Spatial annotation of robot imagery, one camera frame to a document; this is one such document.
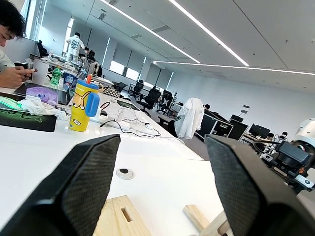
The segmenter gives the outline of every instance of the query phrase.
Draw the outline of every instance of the hand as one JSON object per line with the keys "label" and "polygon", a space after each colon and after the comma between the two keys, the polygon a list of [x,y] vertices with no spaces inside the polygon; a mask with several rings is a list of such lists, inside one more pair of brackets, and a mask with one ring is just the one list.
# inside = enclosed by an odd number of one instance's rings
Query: hand
{"label": "hand", "polygon": [[33,73],[33,70],[19,70],[16,68],[6,68],[0,73],[0,87],[15,88],[22,85],[25,75]]}
{"label": "hand", "polygon": [[38,71],[37,69],[35,69],[35,71],[34,70],[27,70],[27,69],[24,69],[24,67],[22,67],[22,66],[16,66],[15,69],[25,71],[26,74],[24,75],[24,78],[22,79],[23,82],[28,80],[32,73],[35,73]]}

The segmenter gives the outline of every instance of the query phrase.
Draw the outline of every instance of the paper cup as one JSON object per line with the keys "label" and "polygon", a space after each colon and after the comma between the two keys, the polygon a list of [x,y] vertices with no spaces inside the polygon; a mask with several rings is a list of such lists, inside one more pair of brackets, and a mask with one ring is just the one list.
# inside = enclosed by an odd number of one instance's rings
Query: paper cup
{"label": "paper cup", "polygon": [[38,69],[36,73],[33,73],[32,82],[38,85],[44,85],[49,68],[49,64],[46,64],[38,59],[34,62],[34,69]]}

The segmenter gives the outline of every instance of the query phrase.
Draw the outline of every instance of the ceiling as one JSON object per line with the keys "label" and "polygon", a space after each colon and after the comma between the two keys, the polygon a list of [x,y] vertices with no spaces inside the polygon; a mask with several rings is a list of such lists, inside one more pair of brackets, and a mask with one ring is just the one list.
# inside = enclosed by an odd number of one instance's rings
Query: ceiling
{"label": "ceiling", "polygon": [[[194,61],[100,0],[50,0],[152,60]],[[169,0],[107,0],[203,64],[243,66]],[[315,71],[315,2],[177,0],[251,67]],[[315,93],[315,76],[164,64],[189,74]]]}

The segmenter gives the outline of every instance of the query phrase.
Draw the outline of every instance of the white jacket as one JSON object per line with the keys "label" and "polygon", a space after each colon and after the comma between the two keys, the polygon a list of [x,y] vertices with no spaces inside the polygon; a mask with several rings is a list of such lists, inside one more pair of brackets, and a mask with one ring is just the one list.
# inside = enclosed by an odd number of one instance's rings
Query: white jacket
{"label": "white jacket", "polygon": [[78,56],[80,47],[85,49],[83,42],[80,40],[79,36],[75,35],[66,40],[69,43],[68,53]]}
{"label": "white jacket", "polygon": [[14,63],[0,50],[0,71],[4,71],[7,67],[15,67]]}
{"label": "white jacket", "polygon": [[203,104],[198,98],[190,98],[177,114],[174,123],[179,138],[191,139],[196,130],[200,130],[204,115]]}

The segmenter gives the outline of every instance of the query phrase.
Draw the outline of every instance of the wooden stand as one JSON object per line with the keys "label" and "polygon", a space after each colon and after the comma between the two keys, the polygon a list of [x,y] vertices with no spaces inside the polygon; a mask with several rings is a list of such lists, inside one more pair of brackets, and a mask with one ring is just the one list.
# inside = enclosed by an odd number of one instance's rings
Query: wooden stand
{"label": "wooden stand", "polygon": [[151,236],[128,196],[107,199],[93,236]]}
{"label": "wooden stand", "polygon": [[183,211],[200,232],[199,236],[221,236],[223,234],[233,236],[233,232],[224,211],[222,211],[211,223],[209,223],[206,217],[195,205],[186,205]]}

